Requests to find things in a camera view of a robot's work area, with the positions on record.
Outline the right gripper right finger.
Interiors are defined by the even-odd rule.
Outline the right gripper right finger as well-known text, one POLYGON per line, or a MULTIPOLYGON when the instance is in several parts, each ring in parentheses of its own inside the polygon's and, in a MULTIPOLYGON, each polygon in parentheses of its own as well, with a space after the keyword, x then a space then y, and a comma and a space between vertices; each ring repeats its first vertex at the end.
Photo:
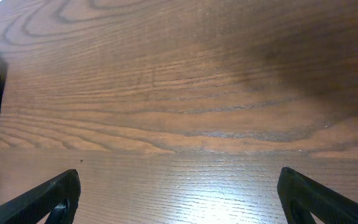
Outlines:
POLYGON ((289 167, 281 169, 277 192, 288 223, 358 224, 358 203, 289 167))

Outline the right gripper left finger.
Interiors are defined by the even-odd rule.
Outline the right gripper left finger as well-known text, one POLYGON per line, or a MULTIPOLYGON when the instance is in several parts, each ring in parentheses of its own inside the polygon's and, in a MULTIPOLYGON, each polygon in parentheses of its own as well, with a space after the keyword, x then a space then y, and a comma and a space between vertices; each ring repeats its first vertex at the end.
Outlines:
POLYGON ((66 170, 0 205, 0 223, 72 223, 80 194, 78 172, 66 170))

